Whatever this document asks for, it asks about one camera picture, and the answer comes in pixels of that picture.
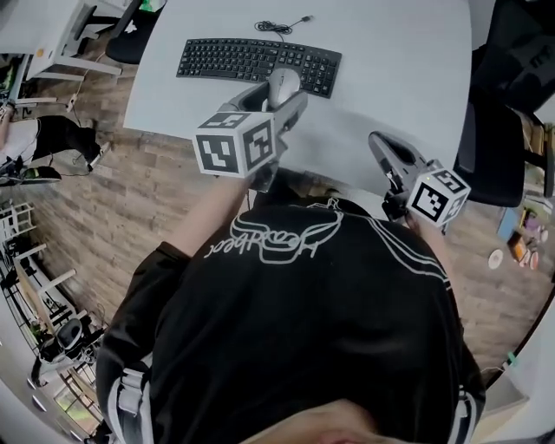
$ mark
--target black chair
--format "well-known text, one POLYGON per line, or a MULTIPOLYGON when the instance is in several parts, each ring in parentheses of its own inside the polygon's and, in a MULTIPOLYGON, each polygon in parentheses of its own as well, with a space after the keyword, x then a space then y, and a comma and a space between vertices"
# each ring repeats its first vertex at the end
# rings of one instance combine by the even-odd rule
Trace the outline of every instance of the black chair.
POLYGON ((120 21, 115 26, 106 55, 117 62, 138 65, 142 58, 148 39, 163 8, 156 12, 139 10, 142 0, 133 0, 127 7, 120 21), (133 30, 125 32, 133 21, 133 30))
POLYGON ((514 110, 533 114, 555 92, 555 27, 545 14, 550 0, 497 0, 486 45, 473 53, 465 126, 454 170, 472 187, 470 200, 518 206, 525 162, 545 171, 544 193, 553 194, 553 155, 525 150, 514 110))

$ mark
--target black keyboard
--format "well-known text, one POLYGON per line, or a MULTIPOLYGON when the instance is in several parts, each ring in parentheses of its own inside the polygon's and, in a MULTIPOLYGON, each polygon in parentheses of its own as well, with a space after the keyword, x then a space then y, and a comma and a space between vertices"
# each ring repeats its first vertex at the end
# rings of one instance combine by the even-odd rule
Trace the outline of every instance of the black keyboard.
POLYGON ((211 77, 265 82, 277 68, 297 71, 301 89, 331 97, 341 54, 326 49, 267 40, 229 38, 187 40, 178 77, 211 77))

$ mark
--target forearm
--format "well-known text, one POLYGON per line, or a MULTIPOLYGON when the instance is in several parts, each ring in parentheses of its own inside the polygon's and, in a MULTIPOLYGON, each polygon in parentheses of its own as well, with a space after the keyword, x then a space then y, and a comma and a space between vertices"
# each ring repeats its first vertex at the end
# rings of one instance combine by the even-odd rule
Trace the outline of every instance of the forearm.
POLYGON ((212 188, 189 211, 166 242, 189 258, 194 256, 223 224, 237 215, 250 183, 250 180, 227 177, 216 179, 212 188))

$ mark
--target computer mouse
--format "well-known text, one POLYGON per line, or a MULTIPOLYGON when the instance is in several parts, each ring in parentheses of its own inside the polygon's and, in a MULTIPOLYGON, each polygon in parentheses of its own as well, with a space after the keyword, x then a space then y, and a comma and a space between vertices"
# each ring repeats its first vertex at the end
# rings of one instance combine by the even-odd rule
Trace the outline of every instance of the computer mouse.
POLYGON ((276 69, 270 75, 268 106, 277 108, 301 88, 301 79, 292 69, 276 69))

